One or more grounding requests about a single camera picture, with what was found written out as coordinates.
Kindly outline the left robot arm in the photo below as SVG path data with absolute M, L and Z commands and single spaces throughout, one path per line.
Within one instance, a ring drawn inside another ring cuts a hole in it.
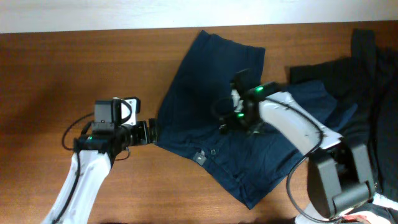
M 69 150 L 73 153 L 67 178 L 44 223 L 86 223 L 98 191 L 122 152 L 157 141 L 156 120 L 139 121 L 137 97 L 95 102 L 80 135 Z

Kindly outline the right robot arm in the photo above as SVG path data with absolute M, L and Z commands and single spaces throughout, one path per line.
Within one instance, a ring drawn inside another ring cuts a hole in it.
M 220 130 L 239 128 L 252 134 L 263 123 L 274 127 L 303 155 L 287 180 L 308 161 L 307 192 L 319 217 L 298 208 L 300 216 L 315 223 L 345 222 L 347 212 L 372 200 L 376 192 L 367 147 L 319 122 L 276 82 L 246 89 L 243 78 L 249 72 L 241 70 L 230 81 L 234 110 L 220 119 Z

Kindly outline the navy blue shorts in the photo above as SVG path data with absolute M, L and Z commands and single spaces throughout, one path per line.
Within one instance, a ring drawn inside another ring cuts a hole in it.
M 233 197 L 254 208 L 289 173 L 301 153 L 270 125 L 258 134 L 222 134 L 218 115 L 233 109 L 235 74 L 258 86 L 265 49 L 201 31 L 183 59 L 158 114 L 158 146 L 201 165 Z

